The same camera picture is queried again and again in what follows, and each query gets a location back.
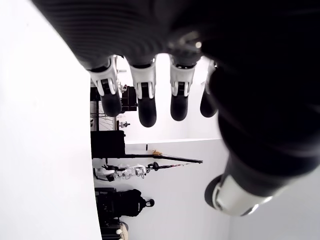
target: black rod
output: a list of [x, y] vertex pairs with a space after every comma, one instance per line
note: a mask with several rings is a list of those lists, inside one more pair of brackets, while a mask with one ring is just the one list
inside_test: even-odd
[[153, 155], [153, 154], [126, 154], [124, 157], [121, 157], [121, 158], [124, 158], [124, 159], [134, 159], [134, 158], [168, 159], [168, 160], [175, 160], [175, 161], [180, 161], [180, 162], [196, 163], [196, 164], [202, 164], [204, 162], [202, 160], [195, 160], [195, 159], [174, 157], [174, 156], [158, 156], [158, 155]]

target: robotic hand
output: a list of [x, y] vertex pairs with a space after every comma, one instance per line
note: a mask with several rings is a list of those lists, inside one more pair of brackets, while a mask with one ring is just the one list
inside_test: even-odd
[[230, 154], [206, 202], [243, 216], [319, 165], [318, 3], [33, 0], [91, 75], [105, 113], [121, 111], [113, 55], [130, 64], [139, 118], [155, 124], [155, 56], [171, 55], [171, 116], [186, 117], [194, 67], [212, 59], [201, 113], [219, 111]]

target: white wall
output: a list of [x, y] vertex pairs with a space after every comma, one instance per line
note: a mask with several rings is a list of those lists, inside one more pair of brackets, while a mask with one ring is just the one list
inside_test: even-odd
[[209, 59], [202, 57], [196, 65], [193, 84], [189, 94], [188, 115], [185, 118], [190, 139], [221, 139], [218, 126], [218, 113], [211, 118], [202, 116], [200, 103], [208, 75]]
[[[126, 142], [131, 141], [163, 141], [176, 139], [220, 139], [217, 116], [205, 118], [200, 113], [200, 102], [204, 91], [204, 81], [208, 73], [208, 59], [202, 58], [195, 69], [193, 84], [188, 100], [188, 114], [185, 120], [174, 121], [170, 114], [170, 58], [168, 54], [156, 57], [156, 111], [157, 121], [151, 128], [143, 127], [139, 122], [137, 111], [128, 111], [119, 120], [131, 125], [123, 128]], [[118, 75], [121, 84], [133, 86], [128, 62], [119, 58], [118, 67], [127, 73]]]
[[99, 240], [89, 74], [29, 1], [0, 30], [0, 239]]
[[[144, 154], [145, 144], [126, 145], [126, 153]], [[226, 240], [229, 217], [215, 211], [204, 200], [208, 183], [220, 175], [225, 167], [227, 150], [221, 140], [185, 141], [149, 144], [163, 154], [203, 160], [191, 164], [151, 171], [144, 179], [133, 177], [113, 182], [95, 181], [96, 187], [115, 187], [118, 191], [136, 188], [142, 196], [153, 198], [155, 205], [144, 208], [137, 217], [122, 217], [129, 225], [131, 240]], [[140, 163], [147, 165], [154, 159], [110, 159], [109, 163]], [[157, 160], [160, 165], [181, 163]], [[94, 166], [101, 166], [94, 159]]]
[[230, 240], [320, 239], [320, 168], [262, 205], [230, 221]]
[[[127, 61], [119, 59], [120, 66], [127, 69], [127, 73], [119, 74], [121, 84], [133, 86], [133, 80]], [[157, 120], [153, 127], [141, 125], [138, 111], [128, 111], [120, 120], [131, 125], [123, 128], [126, 134], [125, 141], [154, 141], [188, 138], [187, 121], [174, 121], [170, 115], [171, 88], [170, 88], [170, 59], [167, 54], [159, 54], [156, 58], [156, 91], [155, 104]]]

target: black fingertip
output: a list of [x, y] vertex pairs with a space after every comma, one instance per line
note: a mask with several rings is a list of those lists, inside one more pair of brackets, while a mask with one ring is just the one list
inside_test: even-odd
[[188, 97], [171, 95], [170, 113], [174, 120], [178, 122], [184, 120], [188, 113]]
[[115, 94], [104, 94], [100, 96], [103, 112], [109, 117], [116, 117], [121, 113], [122, 104], [117, 91]]
[[155, 98], [143, 97], [138, 99], [138, 113], [140, 123], [146, 127], [151, 128], [157, 121], [157, 109]]
[[203, 90], [203, 95], [200, 104], [200, 112], [202, 116], [206, 118], [213, 117], [217, 112], [217, 108], [214, 105], [214, 101], [210, 94], [207, 93], [206, 89]]

